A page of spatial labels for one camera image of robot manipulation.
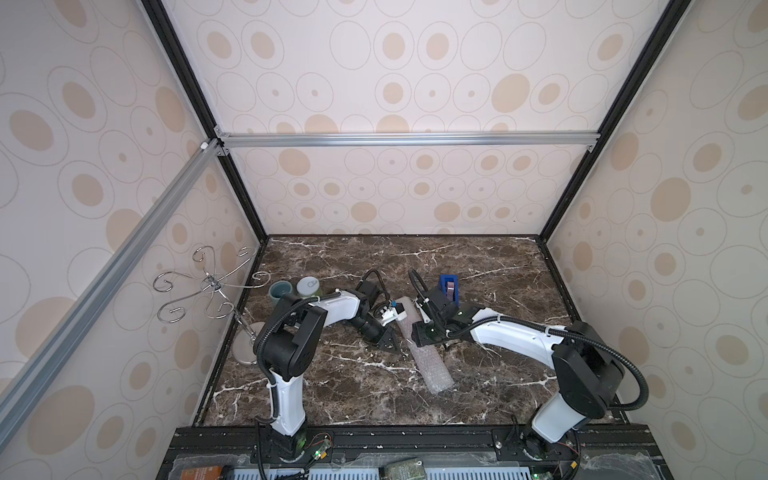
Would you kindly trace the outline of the bubble wrap sheet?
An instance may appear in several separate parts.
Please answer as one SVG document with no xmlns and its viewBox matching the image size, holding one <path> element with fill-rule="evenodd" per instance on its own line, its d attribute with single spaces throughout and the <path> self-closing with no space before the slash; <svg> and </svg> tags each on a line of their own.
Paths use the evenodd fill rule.
<svg viewBox="0 0 768 480">
<path fill-rule="evenodd" d="M 400 297 L 396 302 L 403 307 L 403 318 L 397 320 L 398 328 L 427 390 L 432 394 L 438 394 L 452 388 L 455 382 L 436 347 L 433 345 L 419 347 L 412 338 L 415 324 L 422 320 L 420 311 L 408 297 Z"/>
</svg>

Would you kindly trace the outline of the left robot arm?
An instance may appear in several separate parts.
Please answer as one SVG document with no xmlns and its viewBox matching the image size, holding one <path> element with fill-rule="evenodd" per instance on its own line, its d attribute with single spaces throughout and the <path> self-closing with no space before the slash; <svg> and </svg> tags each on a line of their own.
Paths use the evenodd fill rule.
<svg viewBox="0 0 768 480">
<path fill-rule="evenodd" d="M 315 357 L 323 329 L 350 324 L 368 343 L 386 352 L 399 350 L 391 324 L 406 317 L 402 303 L 382 287 L 362 280 L 352 290 L 301 298 L 286 294 L 262 327 L 253 346 L 256 364 L 268 380 L 270 427 L 292 438 L 304 427 L 303 375 Z"/>
</svg>

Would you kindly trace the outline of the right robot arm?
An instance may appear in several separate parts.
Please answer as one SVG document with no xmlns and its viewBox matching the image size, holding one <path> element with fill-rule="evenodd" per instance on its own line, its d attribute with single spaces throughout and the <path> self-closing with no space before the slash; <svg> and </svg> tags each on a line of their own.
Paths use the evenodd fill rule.
<svg viewBox="0 0 768 480">
<path fill-rule="evenodd" d="M 523 355 L 554 371 L 557 393 L 520 434 L 529 451 L 549 448 L 610 410 L 638 410 L 650 396 L 641 370 L 584 322 L 546 325 L 475 304 L 458 306 L 439 289 L 419 293 L 416 306 L 422 320 L 414 324 L 412 339 L 420 347 L 473 341 Z"/>
</svg>

